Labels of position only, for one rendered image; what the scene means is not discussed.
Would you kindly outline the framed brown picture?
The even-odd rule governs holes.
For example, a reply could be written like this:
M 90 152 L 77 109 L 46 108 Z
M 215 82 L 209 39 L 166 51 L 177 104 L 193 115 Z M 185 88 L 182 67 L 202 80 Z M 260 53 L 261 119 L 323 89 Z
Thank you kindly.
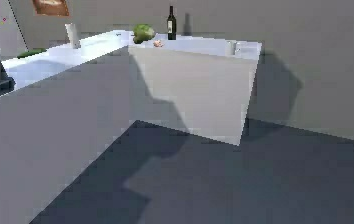
M 32 0 L 35 12 L 46 16 L 68 16 L 66 0 Z

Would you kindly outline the flat green item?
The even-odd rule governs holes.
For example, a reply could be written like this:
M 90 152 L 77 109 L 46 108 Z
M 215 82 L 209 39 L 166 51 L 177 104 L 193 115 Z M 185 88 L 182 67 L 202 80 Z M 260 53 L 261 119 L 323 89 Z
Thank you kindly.
M 43 53 L 46 51 L 47 51 L 47 49 L 45 49 L 45 48 L 36 48 L 36 49 L 28 50 L 28 51 L 25 51 L 25 52 L 19 54 L 17 56 L 17 58 L 21 59 L 21 58 L 29 57 L 32 55 L 40 54 L 40 53 Z

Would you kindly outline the grey kitchen counter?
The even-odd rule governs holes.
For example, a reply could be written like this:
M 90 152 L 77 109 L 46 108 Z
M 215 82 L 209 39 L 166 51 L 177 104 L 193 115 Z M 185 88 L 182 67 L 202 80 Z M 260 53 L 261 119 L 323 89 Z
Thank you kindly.
M 163 47 L 154 47 L 161 40 Z M 238 144 L 261 52 L 258 42 L 114 30 L 23 59 L 2 60 L 0 224 L 29 224 L 134 122 Z

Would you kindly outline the green lettuce head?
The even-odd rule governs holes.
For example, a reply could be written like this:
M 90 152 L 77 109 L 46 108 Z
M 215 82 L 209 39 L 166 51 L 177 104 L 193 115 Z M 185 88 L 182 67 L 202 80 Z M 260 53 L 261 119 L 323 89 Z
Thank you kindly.
M 149 41 L 155 37 L 154 29 L 148 24 L 137 24 L 133 28 L 133 41 L 135 44 L 141 44 L 144 41 Z

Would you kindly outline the white paper towel roll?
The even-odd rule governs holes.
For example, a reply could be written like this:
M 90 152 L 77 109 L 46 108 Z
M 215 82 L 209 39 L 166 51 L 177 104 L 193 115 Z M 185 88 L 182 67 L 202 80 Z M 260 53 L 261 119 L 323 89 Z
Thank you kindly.
M 79 40 L 79 34 L 77 31 L 77 27 L 73 23 L 69 23 L 65 25 L 65 29 L 68 35 L 68 39 L 70 42 L 70 45 L 73 49 L 78 49 L 81 47 L 80 40 Z

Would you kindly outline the white mug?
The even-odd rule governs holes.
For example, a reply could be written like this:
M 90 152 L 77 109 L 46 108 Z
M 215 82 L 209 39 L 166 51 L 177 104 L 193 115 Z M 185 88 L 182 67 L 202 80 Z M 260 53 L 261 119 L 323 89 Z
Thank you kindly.
M 240 51 L 240 43 L 235 40 L 228 40 L 226 45 L 226 54 L 229 56 L 236 55 Z

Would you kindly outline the dark wine bottle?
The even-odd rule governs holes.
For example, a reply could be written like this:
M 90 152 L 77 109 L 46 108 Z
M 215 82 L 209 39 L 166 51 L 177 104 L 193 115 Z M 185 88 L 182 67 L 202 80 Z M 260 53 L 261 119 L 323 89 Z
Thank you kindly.
M 172 5 L 169 6 L 169 16 L 167 19 L 167 30 L 168 30 L 168 39 L 175 40 L 176 39 L 176 18 L 174 16 L 174 7 Z

